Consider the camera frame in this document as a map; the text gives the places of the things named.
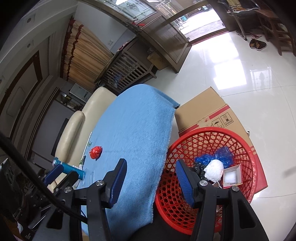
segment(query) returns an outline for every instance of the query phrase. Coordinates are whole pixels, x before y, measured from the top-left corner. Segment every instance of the small white box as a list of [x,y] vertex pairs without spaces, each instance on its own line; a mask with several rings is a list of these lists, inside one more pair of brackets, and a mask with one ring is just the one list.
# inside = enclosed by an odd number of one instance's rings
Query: small white box
[[242,184],[242,165],[238,164],[223,170],[223,188],[238,186]]

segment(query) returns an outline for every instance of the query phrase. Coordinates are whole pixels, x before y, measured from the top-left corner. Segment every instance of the white tile floor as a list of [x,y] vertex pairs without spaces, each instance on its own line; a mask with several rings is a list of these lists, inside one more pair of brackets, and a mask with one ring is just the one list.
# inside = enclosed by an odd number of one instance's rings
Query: white tile floor
[[[271,43],[249,48],[234,32],[194,45],[181,71],[166,68],[147,84],[184,104],[212,86],[233,109],[261,160],[268,188],[251,202],[270,241],[296,222],[296,57]],[[178,138],[176,122],[171,143]]]

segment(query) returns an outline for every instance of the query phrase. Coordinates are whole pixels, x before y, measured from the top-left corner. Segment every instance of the blue towel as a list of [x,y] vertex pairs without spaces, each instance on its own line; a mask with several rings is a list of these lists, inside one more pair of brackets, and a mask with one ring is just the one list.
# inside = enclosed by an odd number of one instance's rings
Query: blue towel
[[[126,241],[136,230],[153,221],[153,202],[166,160],[172,121],[179,104],[149,85],[135,85],[108,107],[94,128],[87,148],[88,187],[113,170],[120,158],[127,161],[127,174],[118,202],[106,214],[114,241]],[[95,161],[88,152],[102,146]],[[82,229],[88,234],[87,225]]]

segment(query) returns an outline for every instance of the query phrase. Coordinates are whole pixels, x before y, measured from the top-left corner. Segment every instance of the red wrapped object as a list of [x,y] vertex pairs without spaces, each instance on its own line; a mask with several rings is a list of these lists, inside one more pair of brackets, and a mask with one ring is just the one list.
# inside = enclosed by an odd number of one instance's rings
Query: red wrapped object
[[91,149],[91,151],[89,152],[89,155],[91,159],[98,160],[102,154],[102,151],[103,151],[103,148],[101,146],[95,146],[94,148]]

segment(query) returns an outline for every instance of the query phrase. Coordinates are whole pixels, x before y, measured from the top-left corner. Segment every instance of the printed label on box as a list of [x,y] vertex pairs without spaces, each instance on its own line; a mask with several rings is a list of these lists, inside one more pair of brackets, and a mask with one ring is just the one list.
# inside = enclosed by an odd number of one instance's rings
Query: printed label on box
[[224,125],[223,125],[222,121],[220,120],[220,118],[213,120],[212,126],[224,128]]
[[228,126],[231,123],[233,123],[233,120],[231,119],[231,117],[228,114],[228,112],[226,112],[225,114],[221,115],[221,119],[222,119],[223,123],[225,124],[225,126]]

